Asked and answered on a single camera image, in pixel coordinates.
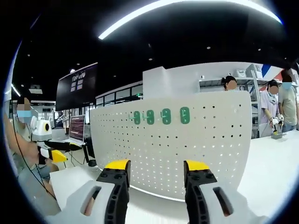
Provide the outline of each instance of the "green hook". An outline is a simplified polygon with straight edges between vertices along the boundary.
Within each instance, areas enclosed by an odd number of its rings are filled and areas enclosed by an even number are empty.
[[[143,119],[147,119],[147,118],[149,118],[149,117],[145,117],[144,114],[142,113],[142,118],[143,118]]]
[[[135,119],[135,118],[136,118],[136,117],[132,117],[132,118],[131,118],[130,115],[129,115],[129,119]]]
[[[162,115],[162,112],[160,112],[160,116],[161,116],[161,118],[166,118],[167,117],[166,115]]]

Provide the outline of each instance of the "white table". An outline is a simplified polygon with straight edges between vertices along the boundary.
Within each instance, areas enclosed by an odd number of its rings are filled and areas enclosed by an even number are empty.
[[[299,132],[288,132],[282,139],[270,137],[251,141],[246,168],[238,187],[251,210],[271,217],[286,201],[299,171]],[[86,165],[51,173],[51,182],[61,209],[70,194],[100,174]],[[126,223],[188,223],[186,204],[130,189]]]

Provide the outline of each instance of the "man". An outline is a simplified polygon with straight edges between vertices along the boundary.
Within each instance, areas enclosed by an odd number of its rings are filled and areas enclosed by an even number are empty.
[[[14,119],[14,129],[15,132],[19,133],[24,140],[31,141],[31,122],[32,114],[31,114],[31,105],[30,101],[27,98],[19,98],[17,102],[17,117]],[[26,165],[24,159],[18,154],[14,153],[14,161],[17,164],[21,164],[21,167]],[[27,162],[34,175],[41,178],[47,182],[50,180],[50,172],[58,171],[58,167],[50,162],[50,160],[46,160],[46,165],[35,165]]]
[[[42,180],[39,176],[35,178],[36,175],[32,175],[25,162],[21,163],[21,160],[16,160],[15,158],[16,155],[21,158],[24,156],[29,163],[37,164],[39,161],[37,145],[34,142],[24,140],[18,133],[15,133],[14,127],[10,123],[7,114],[8,112],[3,115],[5,141],[7,143],[7,148],[14,154],[12,156],[8,152],[8,157],[11,161],[16,178],[27,196],[27,199],[32,203],[36,210],[44,216],[55,215],[60,211],[60,208],[54,198],[55,195],[52,186],[48,182]]]
[[[285,118],[283,132],[296,129],[299,120],[299,108],[294,87],[292,87],[292,78],[286,70],[281,72],[282,85],[278,92],[278,106],[280,114]]]

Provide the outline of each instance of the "ceiling light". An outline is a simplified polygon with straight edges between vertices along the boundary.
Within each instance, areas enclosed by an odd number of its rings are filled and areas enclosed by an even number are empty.
[[[252,1],[248,1],[248,0],[159,0],[159,1],[153,2],[151,4],[148,4],[148,5],[140,8],[140,9],[137,9],[137,10],[131,12],[130,14],[126,15],[122,19],[118,20],[115,24],[113,24],[111,27],[109,27],[107,30],[105,30],[99,36],[99,38],[101,40],[104,40],[109,34],[111,34],[117,28],[121,27],[122,25],[124,25],[125,23],[129,22],[130,20],[136,18],[137,16],[142,15],[143,13],[146,13],[146,12],[149,12],[149,11],[154,10],[156,8],[167,6],[167,5],[170,5],[170,4],[173,4],[173,3],[184,2],[184,1],[231,2],[231,3],[235,3],[235,4],[239,4],[239,5],[243,5],[243,6],[255,9],[255,10],[261,12],[261,13],[264,13],[264,14],[272,17],[273,19],[275,19],[276,21],[278,21],[279,23],[282,24],[281,20],[273,12],[269,11],[268,9],[254,3]]]
[[[11,83],[11,87],[13,88],[13,90],[15,91],[15,93],[20,97],[20,93],[17,91],[17,89],[15,88],[14,84]]]
[[[29,92],[32,94],[42,94],[42,89],[29,89]]]

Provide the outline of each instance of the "curved white panel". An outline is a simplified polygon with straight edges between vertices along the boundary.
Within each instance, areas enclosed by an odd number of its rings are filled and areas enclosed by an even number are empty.
[[[190,109],[182,124],[180,108]],[[160,117],[171,110],[171,123]],[[128,117],[153,110],[155,123]],[[203,161],[218,180],[238,187],[251,138],[251,101],[247,91],[206,92],[188,98],[144,99],[90,111],[93,149],[104,168],[130,159],[131,186],[174,200],[184,200],[184,160]]]

